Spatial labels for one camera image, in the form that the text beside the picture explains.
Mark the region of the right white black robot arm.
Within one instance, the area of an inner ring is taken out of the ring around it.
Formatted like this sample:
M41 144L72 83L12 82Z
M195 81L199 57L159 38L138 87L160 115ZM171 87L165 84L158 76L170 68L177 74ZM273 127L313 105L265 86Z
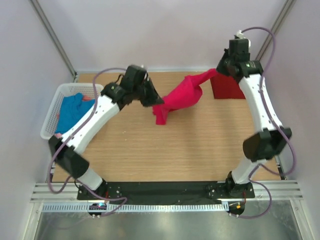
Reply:
M263 68L258 60L250 59L250 41L236 36L216 68L217 72L232 77L242 91L252 115L254 134L244 140L244 159L225 180L225 192L237 198L249 187L250 178L256 169L279 155L292 136L289 127L283 127L270 101Z

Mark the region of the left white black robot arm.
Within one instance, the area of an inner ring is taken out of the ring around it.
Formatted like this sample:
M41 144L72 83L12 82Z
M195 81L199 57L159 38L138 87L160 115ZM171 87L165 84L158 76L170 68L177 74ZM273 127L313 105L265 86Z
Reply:
M94 92L94 105L61 137L52 136L48 143L55 163L73 179L88 188L88 194L101 200L106 183L91 167L82 153L100 129L125 106L140 101L144 107L164 103L157 93L147 70L129 65L116 81L108 83L101 92Z

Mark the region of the magenta pink t shirt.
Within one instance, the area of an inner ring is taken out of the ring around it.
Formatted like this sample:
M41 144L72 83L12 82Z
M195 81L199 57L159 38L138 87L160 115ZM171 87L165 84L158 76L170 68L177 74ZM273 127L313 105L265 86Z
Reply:
M194 106L203 95L201 84L215 77L217 73L215 68L211 68L201 74L185 76L181 83L162 98L164 103L152 107L155 124L165 125L170 112Z

